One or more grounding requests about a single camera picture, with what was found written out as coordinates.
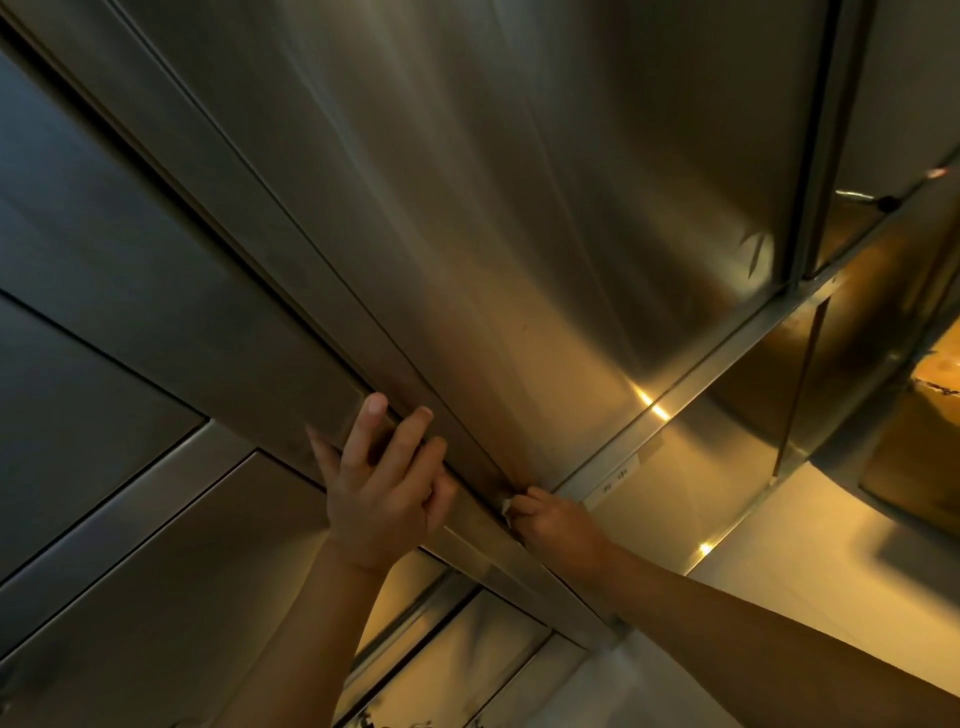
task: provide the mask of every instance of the forearm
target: forearm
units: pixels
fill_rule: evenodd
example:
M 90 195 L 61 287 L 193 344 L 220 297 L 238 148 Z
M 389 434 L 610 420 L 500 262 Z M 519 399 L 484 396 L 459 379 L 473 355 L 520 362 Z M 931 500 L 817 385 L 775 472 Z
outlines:
M 335 543 L 324 543 L 290 612 L 218 728 L 330 725 L 385 576 L 358 569 Z
M 960 699 L 619 547 L 592 585 L 747 726 L 960 724 Z

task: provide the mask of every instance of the metal frame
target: metal frame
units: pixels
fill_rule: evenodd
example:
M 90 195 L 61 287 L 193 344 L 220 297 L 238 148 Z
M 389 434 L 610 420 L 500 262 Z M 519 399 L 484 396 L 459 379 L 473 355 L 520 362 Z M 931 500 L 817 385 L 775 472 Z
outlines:
M 478 589 L 458 573 L 442 576 L 435 588 L 428 590 L 407 618 L 390 632 L 388 639 L 354 664 L 337 702 L 334 723 L 352 718 L 402 668 L 407 658 L 415 654 L 416 647 L 432 639 Z
M 830 3 L 808 130 L 807 162 L 798 190 L 797 233 L 786 276 L 789 291 L 809 278 L 816 265 L 875 8 L 876 0 Z
M 960 156 L 951 158 L 955 162 Z M 936 179 L 926 180 L 913 190 L 904 201 L 909 204 L 917 191 L 936 184 Z M 873 245 L 883 231 L 885 223 L 896 212 L 877 221 L 849 248 L 838 255 L 823 270 L 809 280 L 802 280 L 792 291 L 781 293 L 730 338 L 704 358 L 676 386 L 621 430 L 606 446 L 597 452 L 576 473 L 564 481 L 557 493 L 574 500 L 583 500 L 650 438 L 660 432 L 697 396 L 704 392 L 730 366 L 772 331 L 787 316 L 806 302 L 822 303 L 843 283 L 841 274 L 864 250 Z
M 253 452 L 209 422 L 55 541 L 0 588 L 0 657 Z
M 510 495 L 506 476 L 122 13 L 107 0 L 0 0 L 0 16 L 396 411 L 429 406 L 448 462 L 471 486 Z

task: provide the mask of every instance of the left hand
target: left hand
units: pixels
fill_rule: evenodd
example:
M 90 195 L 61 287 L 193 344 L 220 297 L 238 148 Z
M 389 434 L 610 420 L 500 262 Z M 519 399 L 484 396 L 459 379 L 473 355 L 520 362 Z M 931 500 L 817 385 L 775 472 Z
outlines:
M 380 462 L 370 464 L 387 405 L 380 393 L 367 397 L 342 457 L 307 428 L 326 483 L 330 541 L 354 566 L 381 573 L 444 524 L 458 489 L 444 470 L 444 439 L 433 437 L 420 448 L 433 420 L 426 407 L 400 423 Z

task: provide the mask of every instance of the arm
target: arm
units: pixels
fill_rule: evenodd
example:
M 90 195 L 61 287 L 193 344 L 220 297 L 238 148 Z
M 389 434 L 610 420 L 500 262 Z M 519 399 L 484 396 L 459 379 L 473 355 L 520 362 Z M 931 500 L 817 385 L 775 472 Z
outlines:
M 342 460 L 308 429 L 327 484 L 330 533 L 217 728 L 330 725 L 387 572 L 446 519 L 457 491 L 443 468 L 446 443 L 433 438 L 418 450 L 430 410 L 404 420 L 380 462 L 368 462 L 386 411 L 386 397 L 367 398 Z
M 531 488 L 509 515 L 544 564 L 610 605 L 746 726 L 960 725 L 960 698 L 635 556 L 579 503 Z

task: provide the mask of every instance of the metal wall panel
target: metal wall panel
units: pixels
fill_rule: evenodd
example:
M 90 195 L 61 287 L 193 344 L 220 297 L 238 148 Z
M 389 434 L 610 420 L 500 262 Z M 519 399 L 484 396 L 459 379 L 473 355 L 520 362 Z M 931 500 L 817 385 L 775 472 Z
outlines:
M 325 529 L 318 489 L 251 456 L 0 663 L 5 724 L 211 720 L 286 614 Z M 381 596 L 394 606 L 396 586 Z
M 0 297 L 0 582 L 202 422 Z
M 679 413 L 661 408 L 662 429 L 621 466 L 626 476 L 608 495 L 604 482 L 571 495 L 624 547 L 692 569 L 773 481 L 816 312 L 816 301 L 802 304 Z
M 0 94 L 0 290 L 316 473 L 363 389 L 3 46 Z
M 0 657 L 253 450 L 207 423 L 0 587 Z
M 958 23 L 960 5 L 951 0 L 876 3 L 836 189 L 903 195 L 960 143 Z M 811 272 L 878 217 L 873 207 L 834 197 Z
M 503 690 L 483 707 L 468 728 L 518 728 L 587 658 L 587 652 L 560 635 L 537 650 Z
M 549 634 L 481 592 L 348 725 L 463 726 Z
M 791 426 L 790 447 L 800 456 L 909 360 L 942 295 L 943 282 L 931 284 L 956 270 L 958 213 L 960 174 L 953 169 L 887 216 L 839 275 Z
M 120 5 L 515 483 L 559 482 L 767 293 L 822 3 Z

